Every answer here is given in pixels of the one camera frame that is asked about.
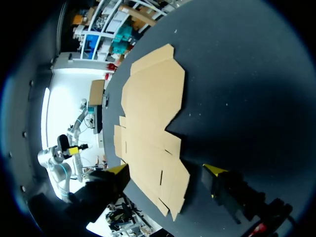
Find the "cardboard box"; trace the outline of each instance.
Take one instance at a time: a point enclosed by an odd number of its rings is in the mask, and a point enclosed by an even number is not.
[[[89,9],[89,11],[87,12],[86,16],[83,17],[79,14],[75,15],[74,19],[73,19],[73,25],[85,25],[85,26],[89,26],[90,22],[92,20],[92,16],[94,14],[96,10],[96,7],[91,7]]]
[[[184,86],[185,72],[173,51],[167,44],[132,64],[114,145],[116,155],[129,164],[132,180],[164,216],[170,210],[175,220],[190,175],[180,161],[181,139],[165,131],[181,109]]]
[[[146,15],[147,17],[150,17],[150,18],[152,18],[153,15],[156,13],[154,10],[152,10],[146,6],[140,8],[139,12],[143,13],[144,15]],[[132,17],[131,20],[133,21],[133,24],[132,24],[133,29],[136,31],[138,31],[139,29],[143,28],[146,25],[145,22],[139,20],[136,17]]]
[[[81,15],[75,15],[73,19],[73,25],[80,25],[83,22],[83,16]]]
[[[147,23],[150,26],[154,26],[157,21],[153,20],[151,17],[148,17],[145,13],[142,13],[138,10],[135,10],[132,7],[121,5],[119,7],[119,10],[125,13],[128,13],[129,15],[138,18],[139,20]]]
[[[104,80],[93,80],[90,88],[89,105],[102,105]]]

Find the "cardboard flap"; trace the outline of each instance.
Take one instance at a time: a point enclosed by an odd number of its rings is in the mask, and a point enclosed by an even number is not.
[[[119,117],[119,125],[122,126],[122,127],[126,127],[126,125],[125,125],[125,117],[123,117],[123,116]]]
[[[122,155],[122,136],[121,136],[121,126],[114,125],[114,148],[115,155],[119,158],[123,158]]]
[[[126,115],[137,116],[129,116],[126,127],[164,130],[181,109],[184,74],[181,66],[169,59],[131,75],[123,109]]]
[[[130,74],[132,75],[161,61],[173,58],[173,51],[174,49],[170,44],[152,51],[132,64]]]

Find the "bright window light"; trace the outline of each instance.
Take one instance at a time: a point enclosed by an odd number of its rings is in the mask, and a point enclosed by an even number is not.
[[[40,120],[40,134],[41,134],[41,147],[43,150],[48,148],[47,144],[47,108],[48,108],[48,101],[49,101],[49,89],[45,89],[43,105],[41,108],[41,120]]]

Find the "workbench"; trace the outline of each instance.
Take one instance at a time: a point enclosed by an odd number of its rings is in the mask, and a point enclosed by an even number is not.
[[[244,174],[249,186],[293,206],[298,220],[316,184],[315,66],[290,25],[253,0],[193,0],[164,17],[135,45],[105,94],[103,134],[109,167],[120,165],[114,125],[124,116],[122,87],[133,62],[170,43],[186,71],[182,109],[166,131],[182,139],[191,178],[175,222],[130,182],[125,194],[176,237],[238,237],[237,225],[201,183],[203,163]],[[278,230],[286,234],[286,221]]]

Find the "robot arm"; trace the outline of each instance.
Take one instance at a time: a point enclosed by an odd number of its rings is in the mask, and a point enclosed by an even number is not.
[[[70,191],[69,182],[72,171],[71,167],[63,161],[78,155],[79,150],[87,149],[88,145],[70,146],[66,135],[60,135],[57,138],[57,144],[57,146],[40,151],[38,160],[40,165],[47,169],[48,173],[57,183],[62,194],[62,200],[67,201],[67,194]]]

